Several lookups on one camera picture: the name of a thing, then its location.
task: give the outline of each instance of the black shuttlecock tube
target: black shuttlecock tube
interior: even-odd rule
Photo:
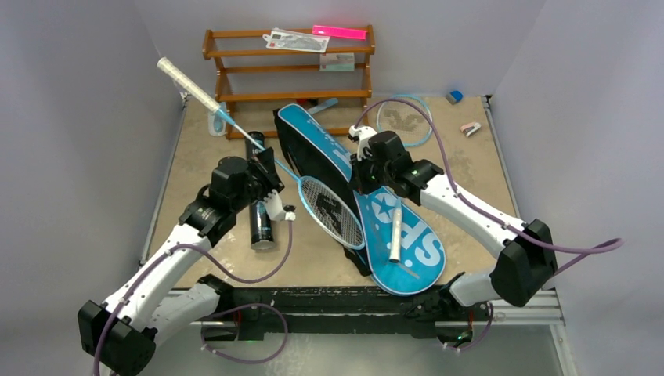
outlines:
[[[265,145],[265,135],[260,132],[249,132],[249,136],[256,142]],[[247,159],[260,152],[260,150],[248,139],[245,139],[247,147]],[[274,236],[272,235],[272,221],[268,217],[265,206],[258,201],[249,207],[249,226],[251,231],[251,249],[255,251],[264,251],[274,248]]]

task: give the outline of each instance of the racket handle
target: racket handle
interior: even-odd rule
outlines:
[[[194,81],[191,81],[191,78],[188,78],[184,73],[180,71],[171,61],[162,57],[157,63],[157,67],[161,69],[164,73],[168,74],[173,81],[177,82],[183,89],[191,93],[191,95],[198,99],[207,109],[213,114],[217,114],[224,121],[228,122],[231,125],[235,124],[235,121],[224,111],[220,110],[221,105],[217,103],[216,100],[212,99],[206,92],[203,91]]]
[[[390,244],[390,262],[401,261],[401,219],[403,212],[401,210],[401,203],[395,207],[394,215],[392,216],[392,243]]]

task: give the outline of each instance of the tan table surface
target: tan table surface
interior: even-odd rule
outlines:
[[[464,98],[452,106],[442,97],[425,98],[437,129],[440,131],[448,153],[455,180],[475,196],[507,214],[514,214],[509,190],[493,136],[489,129],[482,101],[478,97]],[[286,103],[244,103],[238,106],[236,121],[245,130],[273,130],[272,110]],[[372,111],[370,120],[375,119]],[[355,101],[342,101],[314,117],[327,128],[346,127],[355,123],[361,113]],[[482,123],[482,129],[470,138],[459,131],[461,125],[471,121]],[[338,138],[352,150],[352,143],[345,137]],[[276,139],[268,139],[266,146],[276,150],[283,161]],[[157,218],[150,254],[166,240],[178,217],[197,191],[210,182],[211,172],[219,159],[228,155],[245,156],[242,139],[227,140],[212,137],[208,133],[206,110],[195,99],[189,101],[186,119],[182,127],[175,159],[168,178],[164,200]],[[434,137],[424,145],[409,149],[413,159],[429,159],[442,166],[442,159]],[[280,177],[286,185],[281,193],[284,203],[292,203],[298,210],[294,222],[294,243],[290,258],[272,278],[257,286],[366,286],[374,285],[370,277],[361,277],[355,266],[344,256],[341,246],[327,236],[301,206],[295,182],[283,171]],[[453,225],[447,219],[412,203],[413,208],[440,237],[446,252],[446,266],[438,283],[445,283],[461,271],[473,272],[493,267],[495,260],[475,239]],[[253,251],[250,246],[249,211],[237,216],[237,225],[211,251],[214,257],[232,273],[243,278],[262,277],[281,260],[287,246],[286,223],[273,223],[277,246],[270,251]],[[207,259],[198,261],[178,282],[176,287],[191,287],[196,280],[213,273],[223,280],[230,280]]]

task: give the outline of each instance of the gray wall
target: gray wall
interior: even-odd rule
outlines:
[[[525,40],[544,0],[283,0],[164,2],[136,0],[159,51],[209,92],[215,65],[201,55],[206,29],[311,27],[313,24],[373,24],[376,55],[371,60],[377,94],[415,92],[440,95],[452,88],[468,95],[493,93]],[[264,48],[254,38],[242,45]],[[228,65],[269,62],[317,63],[316,56],[266,60],[234,58]],[[238,92],[297,89],[355,89],[353,74],[234,75]]]
[[[662,2],[549,1],[493,98],[523,215],[560,244],[626,238],[558,281],[582,374],[664,369],[662,40]]]
[[[130,0],[0,5],[0,374],[83,374],[76,313],[135,271],[181,112]]]

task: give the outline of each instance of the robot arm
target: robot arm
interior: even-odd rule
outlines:
[[[103,327],[117,311],[101,361],[118,374],[138,374],[156,348],[175,332],[194,320],[221,312],[221,291],[205,283],[177,298],[164,298],[201,252],[210,251],[235,226],[236,214],[252,202],[263,201],[272,220],[294,220],[294,209],[282,205],[282,189],[272,149],[255,154],[249,161],[221,159],[212,172],[211,184],[201,188],[168,239],[141,270],[101,305],[88,301],[79,310],[83,349],[95,354]],[[178,244],[191,244],[196,249],[177,248]],[[128,294],[137,280],[140,285]]]
[[[547,225],[539,220],[527,224],[503,213],[467,192],[456,190],[475,206],[503,220],[503,225],[468,207],[455,193],[445,172],[430,161],[413,161],[394,132],[376,133],[369,127],[351,127],[349,138],[358,143],[351,156],[351,188],[371,193],[389,186],[400,197],[445,216],[469,233],[494,258],[495,268],[481,273],[462,273],[443,287],[443,300],[450,308],[472,306],[502,298],[513,306],[524,306],[549,280],[558,266],[551,250],[521,239],[506,224],[551,243]]]

